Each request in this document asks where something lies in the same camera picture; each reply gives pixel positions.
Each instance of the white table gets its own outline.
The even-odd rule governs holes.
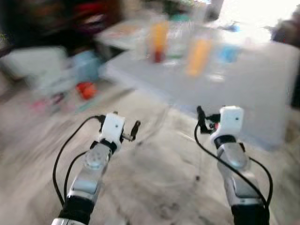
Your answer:
[[[225,42],[238,43],[229,32],[218,31],[218,35]],[[134,61],[130,52],[107,63],[106,77],[154,93],[193,116],[198,105],[207,114],[217,113],[223,105],[239,105],[246,111],[241,138],[271,150],[285,141],[287,105],[299,50],[270,41],[247,45],[251,50],[240,54],[222,82],[210,79],[213,71],[210,63],[194,78],[185,74],[184,66],[171,68],[146,60]]]

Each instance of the black wire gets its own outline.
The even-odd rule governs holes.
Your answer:
[[[67,174],[66,174],[66,178],[65,178],[65,183],[64,183],[64,199],[66,200],[67,198],[67,186],[68,186],[68,179],[69,179],[69,176],[70,176],[70,172],[71,172],[71,169],[72,169],[72,166],[74,165],[74,163],[76,162],[76,160],[83,156],[85,153],[87,153],[86,151],[83,152],[83,153],[80,153],[78,156],[76,156],[73,161],[71,162],[68,170],[67,170]]]
[[[237,174],[238,176],[240,176],[257,194],[258,196],[261,198],[264,208],[266,210],[266,216],[267,219],[269,220],[270,218],[270,211],[269,211],[269,206],[266,202],[266,199],[264,198],[264,196],[262,195],[262,193],[260,192],[260,190],[252,183],[250,182],[246,177],[244,177],[238,170],[234,169],[232,166],[230,166],[229,164],[227,164],[225,161],[223,161],[222,159],[218,158],[217,156],[215,156],[213,153],[211,153],[210,151],[208,151],[205,147],[203,147],[197,137],[197,131],[199,128],[199,123],[196,125],[195,130],[194,130],[194,136],[195,136],[195,140],[196,143],[199,145],[199,147],[205,151],[207,154],[209,154],[210,156],[212,156],[213,158],[215,158],[217,161],[219,161],[221,164],[223,164],[224,166],[226,166],[228,169],[230,169],[231,171],[233,171],[235,174]]]
[[[89,118],[87,118],[80,126],[79,128],[77,128],[77,130],[67,139],[67,141],[64,143],[64,145],[61,147],[57,157],[56,157],[56,160],[55,160],[55,163],[54,163],[54,166],[53,166],[53,172],[52,172],[52,180],[53,180],[53,185],[54,185],[54,188],[55,188],[55,191],[56,191],[56,194],[60,200],[60,203],[61,205],[63,206],[64,204],[64,200],[61,196],[61,193],[60,193],[60,190],[58,188],[58,185],[57,185],[57,181],[56,181],[56,169],[57,169],[57,164],[58,164],[58,161],[60,159],[60,155],[62,154],[62,151],[64,150],[65,146],[69,143],[69,141],[75,136],[75,134],[77,134],[77,132],[82,128],[82,126],[89,120],[91,119],[98,119],[98,116],[91,116]]]
[[[268,176],[270,187],[269,187],[269,195],[268,195],[268,199],[267,199],[267,205],[269,206],[270,203],[271,203],[272,195],[273,195],[273,179],[272,179],[272,176],[271,176],[270,172],[268,171],[268,169],[263,164],[261,164],[260,162],[258,162],[257,160],[255,160],[254,158],[251,158],[251,157],[250,157],[250,160],[252,160],[256,164],[258,164],[266,172],[266,174]]]

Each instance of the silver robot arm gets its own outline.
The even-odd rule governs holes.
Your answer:
[[[124,134],[125,118],[109,113],[101,126],[101,135],[84,155],[84,164],[74,179],[63,209],[52,225],[88,225],[90,215],[102,187],[102,176],[106,172],[111,156],[120,150],[124,139],[134,141],[140,121],[137,121],[131,134]]]
[[[236,141],[243,123],[243,109],[225,106],[220,109],[219,114],[205,117],[205,113],[199,107],[198,115],[201,133],[210,134],[210,141],[217,148],[217,157],[233,167],[259,190],[244,145]],[[207,129],[208,121],[212,129]],[[217,166],[224,179],[226,196],[235,225],[268,225],[269,215],[258,193],[220,161]]]

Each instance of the concrete floor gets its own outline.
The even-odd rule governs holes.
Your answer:
[[[137,141],[124,142],[112,158],[91,224],[123,216],[133,225],[232,225],[216,162],[191,138],[196,121],[140,92],[107,82],[101,90],[98,102],[78,114],[37,114],[28,107],[26,89],[2,100],[1,224],[51,224],[61,209],[52,184],[59,148],[86,117],[117,110],[127,119],[127,131],[135,120],[142,126]],[[89,147],[98,128],[97,122],[89,122],[66,148],[58,167],[61,189],[72,158]],[[274,179],[271,225],[293,225],[300,219],[300,112],[291,113],[286,139],[274,153],[246,144],[249,155],[265,164]],[[200,141],[214,150],[208,136]],[[79,168],[76,163],[71,179]],[[255,165],[253,171],[267,195],[266,175]],[[200,182],[195,182],[197,175]]]

